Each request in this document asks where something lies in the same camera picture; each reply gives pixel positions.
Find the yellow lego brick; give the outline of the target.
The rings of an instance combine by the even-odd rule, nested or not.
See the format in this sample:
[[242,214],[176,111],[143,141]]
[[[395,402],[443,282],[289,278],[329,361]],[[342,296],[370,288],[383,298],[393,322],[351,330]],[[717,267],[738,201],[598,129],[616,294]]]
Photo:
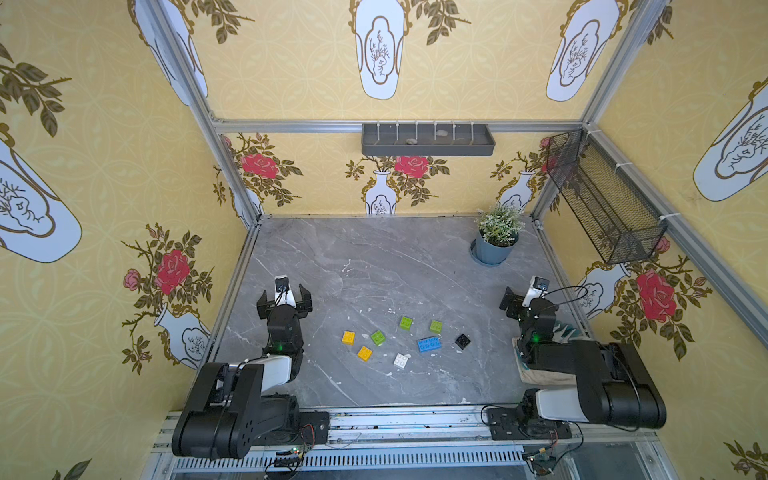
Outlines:
[[352,331],[345,331],[342,336],[342,343],[346,345],[353,345],[356,334]]
[[362,348],[359,350],[359,352],[358,352],[357,356],[358,356],[358,357],[359,357],[361,360],[363,360],[364,362],[368,362],[368,361],[370,360],[371,356],[372,356],[372,351],[371,351],[369,348],[367,348],[367,347],[363,346],[363,347],[362,347]]

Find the black lego brick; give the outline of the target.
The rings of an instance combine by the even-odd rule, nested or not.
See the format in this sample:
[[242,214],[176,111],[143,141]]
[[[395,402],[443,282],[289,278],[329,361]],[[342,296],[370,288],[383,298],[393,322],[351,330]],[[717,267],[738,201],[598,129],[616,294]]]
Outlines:
[[471,344],[471,339],[462,333],[456,337],[454,343],[460,350],[465,350]]

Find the blue long lego brick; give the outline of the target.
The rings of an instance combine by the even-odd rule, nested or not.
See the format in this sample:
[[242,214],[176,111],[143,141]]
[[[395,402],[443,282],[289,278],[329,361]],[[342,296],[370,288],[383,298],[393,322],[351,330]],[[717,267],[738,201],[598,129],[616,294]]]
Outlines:
[[417,347],[420,353],[432,352],[442,347],[439,336],[430,336],[417,341]]

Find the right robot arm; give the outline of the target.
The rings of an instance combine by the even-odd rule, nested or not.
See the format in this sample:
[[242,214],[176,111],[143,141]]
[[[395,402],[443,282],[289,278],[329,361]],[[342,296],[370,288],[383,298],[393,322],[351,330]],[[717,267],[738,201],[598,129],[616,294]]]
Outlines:
[[575,380],[527,390],[515,409],[518,425],[571,422],[636,431],[666,424],[666,405],[635,346],[555,340],[558,306],[543,295],[521,296],[506,288],[500,309],[519,324],[516,346],[524,367]]

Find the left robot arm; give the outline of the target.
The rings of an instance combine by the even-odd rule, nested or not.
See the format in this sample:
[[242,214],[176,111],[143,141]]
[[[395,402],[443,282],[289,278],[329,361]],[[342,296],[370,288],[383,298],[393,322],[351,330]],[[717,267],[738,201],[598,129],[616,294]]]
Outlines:
[[303,285],[294,291],[288,277],[278,276],[274,295],[263,292],[256,308],[268,333],[261,356],[201,367],[173,431],[175,456],[242,459],[254,444],[298,438],[297,399],[267,392],[298,376],[304,354],[301,320],[313,310],[311,293]]

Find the white lego brick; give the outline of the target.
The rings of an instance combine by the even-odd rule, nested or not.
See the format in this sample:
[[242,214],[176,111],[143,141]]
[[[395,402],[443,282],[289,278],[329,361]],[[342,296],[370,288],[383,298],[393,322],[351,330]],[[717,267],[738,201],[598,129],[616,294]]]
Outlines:
[[397,368],[404,369],[408,363],[410,356],[397,353],[393,361],[393,365]]

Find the potted plant blue pot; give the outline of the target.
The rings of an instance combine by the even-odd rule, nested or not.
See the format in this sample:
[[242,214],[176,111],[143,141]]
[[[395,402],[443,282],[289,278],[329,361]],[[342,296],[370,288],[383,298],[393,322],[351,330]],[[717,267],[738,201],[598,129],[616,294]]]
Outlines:
[[470,246],[470,253],[486,266],[498,266],[508,258],[523,229],[519,208],[496,205],[477,219],[477,235]]

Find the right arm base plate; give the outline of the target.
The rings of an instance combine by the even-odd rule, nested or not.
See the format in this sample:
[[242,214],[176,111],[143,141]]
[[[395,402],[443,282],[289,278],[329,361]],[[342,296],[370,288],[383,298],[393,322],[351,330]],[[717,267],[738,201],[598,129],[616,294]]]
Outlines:
[[566,422],[543,419],[521,407],[486,405],[481,409],[480,417],[494,441],[535,440],[556,443],[573,437]]

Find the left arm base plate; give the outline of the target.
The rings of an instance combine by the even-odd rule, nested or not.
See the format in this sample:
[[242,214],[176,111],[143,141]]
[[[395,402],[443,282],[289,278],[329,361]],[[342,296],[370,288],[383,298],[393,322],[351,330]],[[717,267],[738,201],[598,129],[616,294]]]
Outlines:
[[328,411],[300,411],[290,416],[279,428],[259,436],[254,445],[323,445],[328,441],[330,413]]

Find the aluminium front rail frame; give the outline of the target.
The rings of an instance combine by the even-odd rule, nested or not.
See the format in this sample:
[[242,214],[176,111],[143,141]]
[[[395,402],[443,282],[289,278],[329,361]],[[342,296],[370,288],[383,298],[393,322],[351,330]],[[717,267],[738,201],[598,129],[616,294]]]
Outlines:
[[312,473],[438,470],[456,478],[498,470],[532,479],[675,479],[678,474],[656,433],[625,432],[597,425],[569,424],[573,437],[556,443],[494,441],[481,421],[484,406],[396,405],[320,407],[330,431],[323,445],[254,445],[242,459],[177,457],[171,451],[180,417],[172,412],[151,448],[144,479],[246,478],[276,474],[293,479]]

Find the grey wall shelf tray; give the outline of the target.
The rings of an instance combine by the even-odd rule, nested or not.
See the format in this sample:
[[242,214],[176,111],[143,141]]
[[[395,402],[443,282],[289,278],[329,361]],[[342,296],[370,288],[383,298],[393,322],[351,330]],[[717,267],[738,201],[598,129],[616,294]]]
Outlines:
[[364,123],[365,156],[491,156],[496,140],[487,124],[475,122]]

